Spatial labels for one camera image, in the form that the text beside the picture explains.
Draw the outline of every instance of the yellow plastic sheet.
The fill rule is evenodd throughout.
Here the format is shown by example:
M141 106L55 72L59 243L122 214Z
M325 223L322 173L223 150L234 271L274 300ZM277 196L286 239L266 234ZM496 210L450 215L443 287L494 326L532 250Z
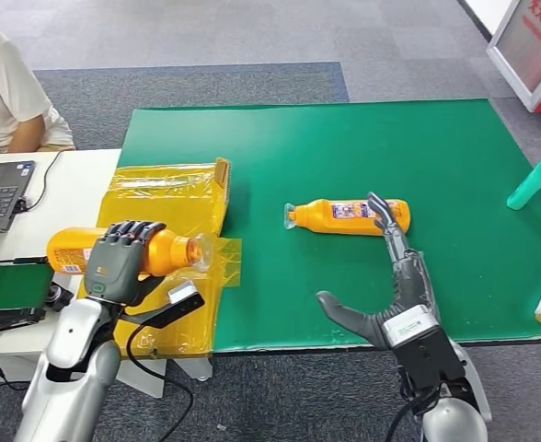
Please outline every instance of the yellow plastic sheet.
M240 278L240 241L218 238L227 205L229 178L229 163L220 158L213 164L116 170L101 205L98 227L125 219L161 221L179 235L206 233L215 241L213 261L207 273L180 269L167 276L141 305L127 308L127 313L135 314L163 306L169 290L187 279L192 280L206 302L202 308L162 330L144 329L132 342L134 355L211 352L221 288L238 285ZM116 327L115 339L123 354L127 338L135 327L123 320Z

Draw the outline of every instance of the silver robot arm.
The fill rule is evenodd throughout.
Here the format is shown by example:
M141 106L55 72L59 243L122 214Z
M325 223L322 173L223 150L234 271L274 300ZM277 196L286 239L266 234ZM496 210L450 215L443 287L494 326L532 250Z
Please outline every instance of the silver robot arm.
M485 423L492 413L481 379L467 352L439 324L422 254L409 248L387 202L371 192L369 206L378 216L375 224L383 231L393 264L393 303L367 314L322 291L317 293L320 304L341 327L393 351L402 394L407 409L421 421L424 442L487 442ZM386 440L394 431L392 425Z
M166 327L204 305L192 282L169 292L169 304L138 315L138 306L163 278L138 280L144 246L164 224L127 221L110 227L92 248L84 287L87 297L62 309L40 356L23 400L16 442L90 442L121 354L113 338L118 320Z

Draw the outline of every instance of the desk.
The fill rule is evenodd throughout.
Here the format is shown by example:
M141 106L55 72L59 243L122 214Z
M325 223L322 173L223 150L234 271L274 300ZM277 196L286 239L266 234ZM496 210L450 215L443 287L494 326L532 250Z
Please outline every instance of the desk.
M43 203L34 210L17 215L9 232L0 235L0 260L46 256L46 245L54 233L72 226L94 227L101 201L117 164L119 149L65 152L48 174ZM43 174L55 153L3 154L0 162L36 162L25 197L36 201L43 186ZM56 273L58 284L76 293L81 277ZM39 324L0 333L0 366L9 379L29 380L37 358L47 345L57 314L48 312ZM166 360L143 361L151 369L163 373ZM117 379L154 397L161 397L163 382L123 361Z
M377 311L390 302L381 238L285 230L285 203L401 198L424 250L442 325L461 341L541 338L541 191L506 198L530 165L486 99L136 110L120 166L231 162L227 238L242 238L214 350L366 344L327 320L314 294Z

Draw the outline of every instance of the person's arm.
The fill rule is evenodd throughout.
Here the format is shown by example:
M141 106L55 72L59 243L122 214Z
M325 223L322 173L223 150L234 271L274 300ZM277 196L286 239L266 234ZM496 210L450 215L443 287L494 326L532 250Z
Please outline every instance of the person's arm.
M44 112L51 102L9 41L0 46L0 96L18 122L7 151L35 152L46 133Z
M38 115L26 122L20 122L13 132L13 138L6 152L9 154L35 152L41 144L41 139L45 132L46 123L43 122L43 115Z

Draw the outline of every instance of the green mat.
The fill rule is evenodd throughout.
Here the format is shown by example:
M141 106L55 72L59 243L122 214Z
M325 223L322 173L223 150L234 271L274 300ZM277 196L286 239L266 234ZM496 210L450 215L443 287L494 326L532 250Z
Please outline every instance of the green mat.
M487 100L136 110L120 166L231 161L223 235L242 238L215 351L363 343L314 294L375 311L391 299L382 238L285 230L285 203L406 200L442 321L458 340L541 335L541 192L505 205L530 165Z

